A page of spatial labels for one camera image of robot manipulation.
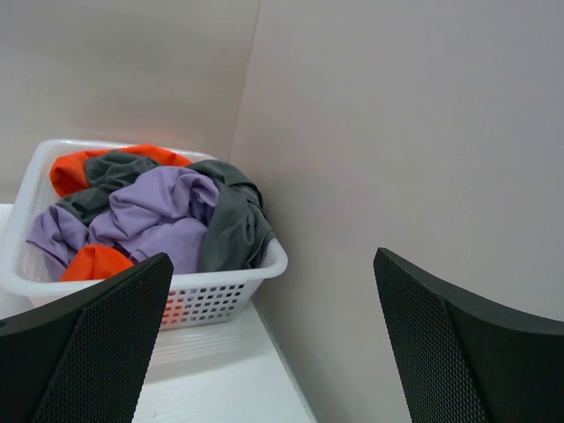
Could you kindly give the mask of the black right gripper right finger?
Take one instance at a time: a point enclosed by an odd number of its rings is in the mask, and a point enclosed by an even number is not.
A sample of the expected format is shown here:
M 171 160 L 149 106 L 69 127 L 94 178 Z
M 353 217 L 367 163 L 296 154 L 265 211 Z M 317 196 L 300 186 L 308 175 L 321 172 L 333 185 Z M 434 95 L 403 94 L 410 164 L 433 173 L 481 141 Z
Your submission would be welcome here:
M 561 422 L 563 324 L 450 284 L 386 248 L 373 263 L 413 422 Z

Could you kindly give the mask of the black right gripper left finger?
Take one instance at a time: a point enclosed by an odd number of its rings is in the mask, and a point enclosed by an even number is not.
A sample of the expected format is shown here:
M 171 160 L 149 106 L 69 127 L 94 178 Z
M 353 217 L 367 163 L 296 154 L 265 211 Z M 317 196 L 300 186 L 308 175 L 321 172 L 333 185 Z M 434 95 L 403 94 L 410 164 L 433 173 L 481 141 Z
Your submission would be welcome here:
M 130 422 L 174 266 L 158 253 L 1 322 L 3 422 Z

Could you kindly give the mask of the purple t-shirt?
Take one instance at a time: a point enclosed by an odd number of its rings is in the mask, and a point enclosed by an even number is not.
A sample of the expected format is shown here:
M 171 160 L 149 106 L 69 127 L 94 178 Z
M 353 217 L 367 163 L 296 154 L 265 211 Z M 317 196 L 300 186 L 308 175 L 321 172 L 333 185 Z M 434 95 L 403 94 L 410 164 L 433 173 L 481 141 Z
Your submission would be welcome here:
M 81 223 L 59 205 L 34 220 L 26 237 L 59 282 L 104 279 L 158 253 L 176 274 L 197 271 L 197 262 L 219 190 L 207 176 L 185 167 L 155 167 L 110 194 L 108 207 Z

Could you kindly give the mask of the white plastic laundry basket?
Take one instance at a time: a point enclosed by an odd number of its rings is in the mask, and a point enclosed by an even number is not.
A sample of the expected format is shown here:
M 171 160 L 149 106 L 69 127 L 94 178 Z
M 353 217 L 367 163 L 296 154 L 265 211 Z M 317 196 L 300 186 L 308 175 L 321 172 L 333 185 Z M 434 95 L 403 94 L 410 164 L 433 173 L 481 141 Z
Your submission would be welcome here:
M 26 236 L 34 218 L 56 201 L 49 171 L 57 158 L 123 146 L 123 143 L 71 139 L 39 143 L 1 236 L 1 287 L 5 291 L 28 299 L 37 308 L 95 284 L 94 281 L 52 281 L 42 253 L 26 243 Z M 287 263 L 286 252 L 274 239 L 258 269 L 174 275 L 160 328 L 171 330 L 233 320 L 261 283 L 281 275 Z

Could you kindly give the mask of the orange t-shirt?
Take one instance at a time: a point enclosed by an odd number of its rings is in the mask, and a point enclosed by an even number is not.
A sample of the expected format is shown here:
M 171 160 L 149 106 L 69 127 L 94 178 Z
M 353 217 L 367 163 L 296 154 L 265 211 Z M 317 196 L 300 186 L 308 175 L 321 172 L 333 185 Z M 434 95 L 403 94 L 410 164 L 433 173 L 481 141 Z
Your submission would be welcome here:
M 109 208 L 109 197 L 156 167 L 186 167 L 191 161 L 154 145 L 74 152 L 56 159 L 49 178 L 59 195 L 56 206 L 78 224 L 81 237 L 61 282 L 114 276 L 133 265 L 122 251 L 89 240 L 89 226 Z

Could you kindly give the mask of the grey t-shirt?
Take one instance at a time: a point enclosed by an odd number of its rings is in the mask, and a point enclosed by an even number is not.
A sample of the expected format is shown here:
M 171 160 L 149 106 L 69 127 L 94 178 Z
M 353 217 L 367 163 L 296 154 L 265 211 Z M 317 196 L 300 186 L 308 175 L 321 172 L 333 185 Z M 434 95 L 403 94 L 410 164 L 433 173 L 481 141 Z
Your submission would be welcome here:
M 259 267 L 274 233 L 257 186 L 237 167 L 220 160 L 191 162 L 185 168 L 209 177 L 219 190 L 196 272 Z

